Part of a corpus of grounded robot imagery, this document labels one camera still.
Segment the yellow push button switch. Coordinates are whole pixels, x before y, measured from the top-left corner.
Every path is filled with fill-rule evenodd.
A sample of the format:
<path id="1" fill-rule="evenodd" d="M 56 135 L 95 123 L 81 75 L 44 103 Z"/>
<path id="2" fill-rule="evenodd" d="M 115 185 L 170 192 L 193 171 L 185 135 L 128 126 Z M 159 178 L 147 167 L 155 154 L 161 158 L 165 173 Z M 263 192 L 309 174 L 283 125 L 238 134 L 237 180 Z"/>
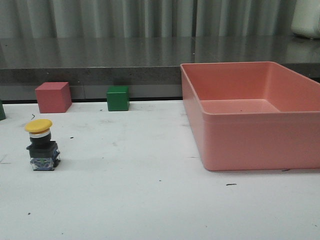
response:
<path id="1" fill-rule="evenodd" d="M 31 144 L 26 147 L 29 151 L 30 164 L 34 171 L 54 171 L 60 163 L 60 151 L 56 141 L 51 140 L 49 119 L 36 119 L 24 127 L 29 133 Z"/>

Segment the green cube right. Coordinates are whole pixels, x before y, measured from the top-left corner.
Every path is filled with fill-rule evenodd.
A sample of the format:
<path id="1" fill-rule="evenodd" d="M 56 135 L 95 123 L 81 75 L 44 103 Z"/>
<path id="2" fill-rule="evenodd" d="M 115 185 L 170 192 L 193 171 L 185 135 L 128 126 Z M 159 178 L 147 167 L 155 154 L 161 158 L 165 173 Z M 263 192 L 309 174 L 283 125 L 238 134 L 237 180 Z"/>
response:
<path id="1" fill-rule="evenodd" d="M 129 87 L 110 86 L 106 92 L 109 112 L 128 111 L 130 107 Z"/>

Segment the green cube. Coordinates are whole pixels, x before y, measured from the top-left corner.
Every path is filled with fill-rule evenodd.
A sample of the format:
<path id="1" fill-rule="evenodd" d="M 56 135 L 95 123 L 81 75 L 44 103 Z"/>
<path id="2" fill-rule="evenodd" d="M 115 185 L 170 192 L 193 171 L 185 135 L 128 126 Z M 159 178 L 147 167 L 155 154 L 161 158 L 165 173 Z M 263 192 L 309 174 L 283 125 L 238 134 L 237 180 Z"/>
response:
<path id="1" fill-rule="evenodd" d="M 130 107 L 129 87 L 110 86 L 106 92 L 109 112 L 128 111 Z"/>
<path id="2" fill-rule="evenodd" d="M 6 119 L 6 114 L 5 114 L 5 110 L 4 110 L 4 106 L 2 101 L 0 100 L 0 120 L 5 120 Z"/>

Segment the grey stone counter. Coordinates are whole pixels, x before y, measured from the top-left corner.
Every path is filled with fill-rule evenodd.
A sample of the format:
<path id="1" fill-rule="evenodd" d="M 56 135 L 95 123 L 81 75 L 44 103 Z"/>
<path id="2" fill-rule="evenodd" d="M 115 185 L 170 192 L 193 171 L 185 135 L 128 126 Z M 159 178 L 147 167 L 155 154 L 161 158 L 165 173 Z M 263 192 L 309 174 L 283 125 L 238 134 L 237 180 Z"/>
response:
<path id="1" fill-rule="evenodd" d="M 133 100 L 179 100 L 183 63 L 261 61 L 318 81 L 320 42 L 293 35 L 3 38 L 0 98 L 34 102 L 42 83 L 68 82 L 77 102 L 104 99 L 113 85 L 128 86 Z"/>

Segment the pink plastic bin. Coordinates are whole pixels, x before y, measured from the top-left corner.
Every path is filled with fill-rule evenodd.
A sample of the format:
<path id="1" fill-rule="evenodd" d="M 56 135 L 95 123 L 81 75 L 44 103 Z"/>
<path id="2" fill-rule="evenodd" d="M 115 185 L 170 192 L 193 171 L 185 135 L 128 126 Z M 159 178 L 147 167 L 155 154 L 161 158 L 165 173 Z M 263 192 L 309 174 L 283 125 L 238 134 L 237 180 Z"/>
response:
<path id="1" fill-rule="evenodd" d="M 320 166 L 320 85 L 271 61 L 184 63 L 184 108 L 209 171 Z"/>

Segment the pink cube back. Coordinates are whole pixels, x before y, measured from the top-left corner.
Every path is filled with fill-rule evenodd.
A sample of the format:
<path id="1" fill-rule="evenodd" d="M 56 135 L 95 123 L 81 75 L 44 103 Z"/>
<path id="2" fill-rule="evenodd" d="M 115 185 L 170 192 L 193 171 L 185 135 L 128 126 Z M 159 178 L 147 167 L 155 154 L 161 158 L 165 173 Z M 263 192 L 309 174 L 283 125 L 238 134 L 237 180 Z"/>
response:
<path id="1" fill-rule="evenodd" d="M 35 89 L 41 114 L 65 113 L 72 105 L 68 82 L 44 82 Z"/>

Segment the green cube left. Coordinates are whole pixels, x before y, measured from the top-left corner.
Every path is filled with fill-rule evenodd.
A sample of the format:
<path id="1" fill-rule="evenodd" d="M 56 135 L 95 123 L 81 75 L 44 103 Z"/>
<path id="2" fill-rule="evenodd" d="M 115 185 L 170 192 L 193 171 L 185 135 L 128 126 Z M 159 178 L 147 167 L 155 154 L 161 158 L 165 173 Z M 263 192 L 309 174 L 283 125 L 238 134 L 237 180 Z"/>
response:
<path id="1" fill-rule="evenodd" d="M 5 120 L 6 119 L 6 114 L 5 114 L 5 110 L 4 110 L 4 106 L 2 101 L 0 100 L 0 120 Z"/>

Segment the grey curtain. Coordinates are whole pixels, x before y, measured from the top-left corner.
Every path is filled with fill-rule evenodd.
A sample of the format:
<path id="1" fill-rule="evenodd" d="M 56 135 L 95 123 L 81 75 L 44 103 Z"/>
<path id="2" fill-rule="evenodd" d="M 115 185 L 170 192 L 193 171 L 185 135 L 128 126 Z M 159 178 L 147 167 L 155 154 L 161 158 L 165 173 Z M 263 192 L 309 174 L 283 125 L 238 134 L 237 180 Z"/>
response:
<path id="1" fill-rule="evenodd" d="M 0 36 L 168 38 L 291 33 L 294 0 L 3 0 Z"/>

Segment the white appliance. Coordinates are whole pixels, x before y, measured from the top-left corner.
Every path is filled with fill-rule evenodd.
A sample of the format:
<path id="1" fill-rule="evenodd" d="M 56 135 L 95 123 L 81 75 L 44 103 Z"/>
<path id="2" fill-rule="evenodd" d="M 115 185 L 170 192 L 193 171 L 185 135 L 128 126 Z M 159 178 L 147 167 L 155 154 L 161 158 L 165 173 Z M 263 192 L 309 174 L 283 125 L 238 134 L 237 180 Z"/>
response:
<path id="1" fill-rule="evenodd" d="M 320 0 L 297 0 L 291 31 L 309 39 L 320 38 Z"/>

